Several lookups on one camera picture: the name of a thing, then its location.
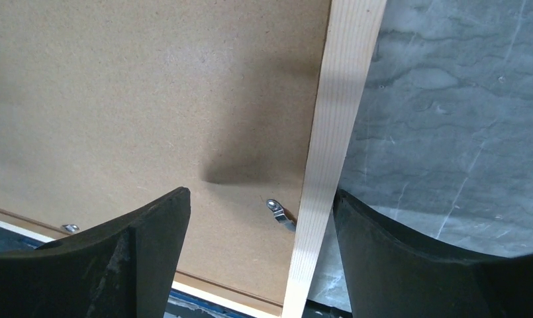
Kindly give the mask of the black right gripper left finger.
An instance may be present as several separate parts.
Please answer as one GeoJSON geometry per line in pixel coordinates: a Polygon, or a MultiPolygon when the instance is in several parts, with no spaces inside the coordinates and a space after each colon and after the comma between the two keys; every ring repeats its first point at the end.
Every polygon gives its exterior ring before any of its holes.
{"type": "Polygon", "coordinates": [[[0,317],[162,317],[190,215],[179,187],[81,233],[0,252],[0,317]]]}

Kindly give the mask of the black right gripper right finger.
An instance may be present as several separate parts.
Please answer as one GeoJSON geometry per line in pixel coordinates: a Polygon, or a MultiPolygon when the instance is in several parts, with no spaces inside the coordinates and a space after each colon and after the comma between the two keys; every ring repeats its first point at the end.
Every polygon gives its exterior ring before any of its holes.
{"type": "Polygon", "coordinates": [[[533,317],[533,254],[442,242],[341,189],[333,212],[354,317],[533,317]]]}

